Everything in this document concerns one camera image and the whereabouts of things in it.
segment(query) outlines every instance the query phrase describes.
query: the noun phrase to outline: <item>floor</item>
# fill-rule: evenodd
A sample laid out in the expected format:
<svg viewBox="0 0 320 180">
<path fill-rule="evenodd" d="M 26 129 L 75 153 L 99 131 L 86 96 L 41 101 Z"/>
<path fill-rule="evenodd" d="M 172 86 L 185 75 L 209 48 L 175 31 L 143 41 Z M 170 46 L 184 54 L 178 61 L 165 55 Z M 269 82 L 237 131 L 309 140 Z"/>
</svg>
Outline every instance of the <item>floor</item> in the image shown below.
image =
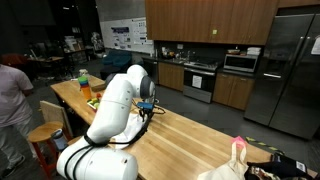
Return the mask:
<svg viewBox="0 0 320 180">
<path fill-rule="evenodd" d="M 87 69 L 91 75 L 100 77 L 99 70 L 101 67 L 102 65 L 100 60 L 93 60 L 85 64 L 77 64 L 74 75 L 78 75 L 79 69 Z M 49 86 L 46 86 L 43 81 L 33 81 L 35 93 L 27 99 L 34 112 L 34 126 L 43 123 L 42 114 L 39 111 L 40 100 L 46 100 L 58 104 L 53 91 L 50 89 L 50 84 L 54 83 L 57 82 L 53 80 L 49 81 Z M 305 141 L 255 122 L 244 120 L 243 111 L 217 103 L 203 103 L 198 100 L 185 97 L 181 92 L 161 86 L 157 86 L 156 90 L 160 106 L 213 129 L 224 132 L 230 136 L 248 136 L 262 141 L 284 151 L 287 156 L 305 163 L 308 168 L 320 172 L 319 139 Z M 32 159 L 25 140 L 22 139 L 17 132 L 14 132 L 12 137 L 14 137 L 12 141 L 15 142 L 14 144 L 17 149 L 26 156 L 26 162 L 18 168 L 14 174 L 6 179 L 45 179 L 45 174 L 38 162 Z M 7 166 L 7 160 L 1 151 L 0 162 L 0 172 L 2 172 L 2 170 Z M 53 179 L 60 180 L 63 178 L 59 175 L 53 175 Z"/>
</svg>

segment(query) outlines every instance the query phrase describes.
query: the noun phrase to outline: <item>bar stool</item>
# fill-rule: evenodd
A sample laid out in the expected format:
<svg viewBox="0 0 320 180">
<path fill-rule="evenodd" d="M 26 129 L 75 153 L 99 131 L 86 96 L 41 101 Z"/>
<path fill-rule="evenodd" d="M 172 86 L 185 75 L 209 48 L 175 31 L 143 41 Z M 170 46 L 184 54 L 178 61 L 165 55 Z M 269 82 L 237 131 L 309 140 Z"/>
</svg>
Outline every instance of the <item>bar stool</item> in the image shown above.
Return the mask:
<svg viewBox="0 0 320 180">
<path fill-rule="evenodd" d="M 51 170 L 56 168 L 56 163 L 58 160 L 58 154 L 55 150 L 51 142 L 51 134 L 58 129 L 62 129 L 66 139 L 69 141 L 71 136 L 66 129 L 66 125 L 68 124 L 68 119 L 63 107 L 57 106 L 55 104 L 40 101 L 40 107 L 42 110 L 43 118 L 45 120 L 45 124 L 34 129 L 28 136 L 28 141 L 33 145 L 40 165 L 44 169 L 48 179 L 51 179 Z M 47 164 L 41 150 L 39 148 L 39 143 L 46 143 L 54 157 L 54 162 L 51 164 Z"/>
</svg>

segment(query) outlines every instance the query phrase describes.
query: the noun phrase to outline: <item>kitchen island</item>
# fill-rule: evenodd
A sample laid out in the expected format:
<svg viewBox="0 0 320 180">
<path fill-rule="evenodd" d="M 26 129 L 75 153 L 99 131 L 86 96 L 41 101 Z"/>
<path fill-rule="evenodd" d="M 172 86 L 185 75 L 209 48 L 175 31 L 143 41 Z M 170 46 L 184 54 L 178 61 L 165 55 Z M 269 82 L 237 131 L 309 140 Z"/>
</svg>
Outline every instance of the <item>kitchen island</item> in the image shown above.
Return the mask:
<svg viewBox="0 0 320 180">
<path fill-rule="evenodd" d="M 91 80 L 102 81 L 95 77 Z M 84 121 L 93 122 L 95 112 L 86 105 L 77 81 L 54 84 L 51 88 Z M 137 158 L 142 179 L 196 179 L 202 172 L 230 159 L 231 136 L 165 111 L 164 115 L 155 114 L 148 132 L 125 149 Z M 266 162 L 270 155 L 252 145 L 247 146 L 247 161 Z"/>
</svg>

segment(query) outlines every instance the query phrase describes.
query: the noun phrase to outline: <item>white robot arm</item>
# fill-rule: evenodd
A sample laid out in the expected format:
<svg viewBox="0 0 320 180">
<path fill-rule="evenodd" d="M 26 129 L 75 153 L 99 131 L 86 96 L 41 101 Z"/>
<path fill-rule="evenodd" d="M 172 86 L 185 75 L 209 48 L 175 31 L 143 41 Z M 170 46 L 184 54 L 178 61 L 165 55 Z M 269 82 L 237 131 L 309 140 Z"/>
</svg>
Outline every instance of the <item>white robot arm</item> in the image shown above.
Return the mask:
<svg viewBox="0 0 320 180">
<path fill-rule="evenodd" d="M 85 137 L 60 155 L 58 173 L 67 179 L 136 179 L 138 164 L 134 156 L 122 150 L 93 147 L 92 143 L 105 146 L 111 137 L 123 132 L 132 98 L 149 98 L 154 94 L 154 89 L 154 83 L 139 65 L 131 66 L 127 74 L 115 75 Z"/>
</svg>

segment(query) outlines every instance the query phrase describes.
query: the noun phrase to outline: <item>person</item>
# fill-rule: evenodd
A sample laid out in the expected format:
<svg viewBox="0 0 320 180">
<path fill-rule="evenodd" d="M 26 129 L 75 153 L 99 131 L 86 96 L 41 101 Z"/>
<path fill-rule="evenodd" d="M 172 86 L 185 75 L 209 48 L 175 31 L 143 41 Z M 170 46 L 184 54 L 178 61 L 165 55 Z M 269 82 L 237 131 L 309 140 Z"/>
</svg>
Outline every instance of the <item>person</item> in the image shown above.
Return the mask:
<svg viewBox="0 0 320 180">
<path fill-rule="evenodd" d="M 33 85 L 26 74 L 3 65 L 0 55 L 0 149 L 9 161 L 2 172 L 2 178 L 11 175 L 25 161 L 25 157 L 14 148 L 14 142 L 9 137 L 13 128 L 24 138 L 27 138 L 32 130 L 32 109 L 26 100 L 26 96 L 32 94 L 32 89 Z M 32 154 L 36 156 L 30 143 L 29 146 Z"/>
</svg>

